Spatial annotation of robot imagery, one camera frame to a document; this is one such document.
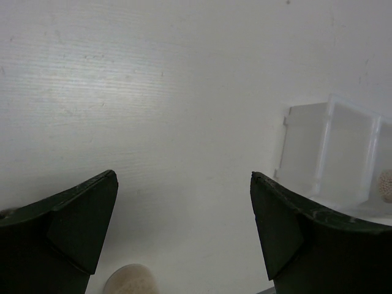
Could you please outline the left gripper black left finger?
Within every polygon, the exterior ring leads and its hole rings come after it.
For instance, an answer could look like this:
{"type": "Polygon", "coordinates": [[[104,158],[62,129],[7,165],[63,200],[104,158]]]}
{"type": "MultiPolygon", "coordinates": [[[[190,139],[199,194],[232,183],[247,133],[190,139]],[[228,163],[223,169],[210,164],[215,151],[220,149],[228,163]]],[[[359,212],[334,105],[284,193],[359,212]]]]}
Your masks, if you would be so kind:
{"type": "Polygon", "coordinates": [[[1,219],[1,293],[84,293],[117,193],[107,170],[1,219]]]}

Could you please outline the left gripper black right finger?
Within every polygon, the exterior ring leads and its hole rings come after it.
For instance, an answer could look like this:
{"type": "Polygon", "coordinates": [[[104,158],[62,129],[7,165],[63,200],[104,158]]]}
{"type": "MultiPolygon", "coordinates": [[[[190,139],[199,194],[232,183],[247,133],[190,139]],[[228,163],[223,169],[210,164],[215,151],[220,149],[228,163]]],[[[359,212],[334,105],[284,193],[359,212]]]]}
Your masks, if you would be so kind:
{"type": "Polygon", "coordinates": [[[252,207],[277,293],[390,293],[391,227],[342,214],[253,172],[252,207]]]}

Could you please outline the white silver cap shaker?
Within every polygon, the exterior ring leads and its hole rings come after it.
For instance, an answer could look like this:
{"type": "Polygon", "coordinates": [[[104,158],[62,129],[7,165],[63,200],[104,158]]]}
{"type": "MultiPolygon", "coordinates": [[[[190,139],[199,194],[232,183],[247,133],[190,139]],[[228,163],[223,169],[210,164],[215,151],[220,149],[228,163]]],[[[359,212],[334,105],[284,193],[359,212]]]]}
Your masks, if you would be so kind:
{"type": "Polygon", "coordinates": [[[130,264],[116,270],[107,280],[104,294],[158,294],[152,272],[144,265],[130,264]]]}

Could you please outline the blue label silver cap shaker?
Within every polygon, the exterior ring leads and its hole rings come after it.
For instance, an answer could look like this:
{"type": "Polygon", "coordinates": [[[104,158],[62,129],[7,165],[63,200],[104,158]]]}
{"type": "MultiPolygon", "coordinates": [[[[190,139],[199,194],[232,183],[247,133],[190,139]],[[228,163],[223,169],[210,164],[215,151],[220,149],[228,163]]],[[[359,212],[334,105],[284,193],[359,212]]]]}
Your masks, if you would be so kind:
{"type": "Polygon", "coordinates": [[[392,171],[391,169],[383,170],[377,178],[377,193],[386,203],[392,201],[392,171]]]}

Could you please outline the small brown spice jar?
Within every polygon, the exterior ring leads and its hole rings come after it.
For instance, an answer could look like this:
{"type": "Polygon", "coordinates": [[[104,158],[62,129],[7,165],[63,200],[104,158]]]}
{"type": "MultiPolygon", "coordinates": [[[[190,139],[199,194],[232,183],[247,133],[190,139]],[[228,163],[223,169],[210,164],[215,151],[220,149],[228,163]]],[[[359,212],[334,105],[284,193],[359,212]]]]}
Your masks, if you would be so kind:
{"type": "Polygon", "coordinates": [[[17,209],[16,208],[9,208],[0,211],[0,219],[5,219],[12,215],[17,209]]]}

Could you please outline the white three-slot organizer tray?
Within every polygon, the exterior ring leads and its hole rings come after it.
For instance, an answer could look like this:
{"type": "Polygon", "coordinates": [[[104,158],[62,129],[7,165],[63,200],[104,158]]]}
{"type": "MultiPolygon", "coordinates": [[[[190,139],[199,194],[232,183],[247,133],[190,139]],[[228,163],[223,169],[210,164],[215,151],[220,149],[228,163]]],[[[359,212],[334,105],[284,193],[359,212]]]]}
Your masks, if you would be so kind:
{"type": "Polygon", "coordinates": [[[274,179],[319,204],[391,225],[377,178],[391,169],[391,117],[331,95],[289,108],[274,179]]]}

